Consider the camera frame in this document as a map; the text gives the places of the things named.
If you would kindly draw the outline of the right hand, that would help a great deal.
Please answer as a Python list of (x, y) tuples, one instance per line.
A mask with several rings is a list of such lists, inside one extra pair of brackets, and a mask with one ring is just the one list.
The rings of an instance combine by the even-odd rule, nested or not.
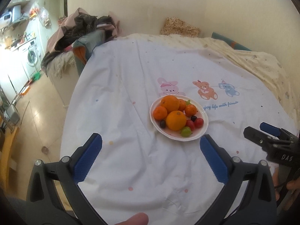
[[(279, 168), (278, 167), (275, 169), (272, 179), (273, 179), (274, 186), (278, 186), (279, 185)], [(291, 190), (291, 191), (299, 189), (300, 179), (298, 178), (296, 180), (292, 180), (292, 181), (288, 182), (286, 187), (288, 190)]]

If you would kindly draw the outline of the left hand thumb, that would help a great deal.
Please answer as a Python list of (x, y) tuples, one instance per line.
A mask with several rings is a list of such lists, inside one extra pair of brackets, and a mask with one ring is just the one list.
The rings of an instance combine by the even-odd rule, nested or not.
[(147, 214), (140, 212), (128, 218), (126, 221), (117, 223), (116, 225), (148, 225), (149, 217)]

